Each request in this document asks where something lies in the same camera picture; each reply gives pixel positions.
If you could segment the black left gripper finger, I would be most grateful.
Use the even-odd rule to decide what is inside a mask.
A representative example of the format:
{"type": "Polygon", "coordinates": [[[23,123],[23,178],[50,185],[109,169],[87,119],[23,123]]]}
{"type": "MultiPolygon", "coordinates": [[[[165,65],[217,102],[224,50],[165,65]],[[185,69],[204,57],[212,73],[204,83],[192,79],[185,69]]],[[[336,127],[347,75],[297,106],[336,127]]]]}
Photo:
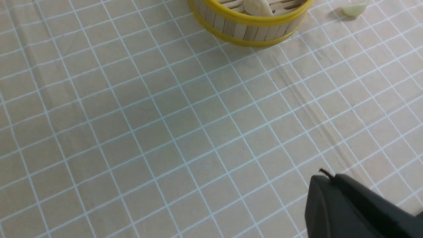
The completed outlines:
{"type": "Polygon", "coordinates": [[[411,215],[345,174],[310,179],[305,223],[310,238],[421,238],[422,213],[411,215]]]}

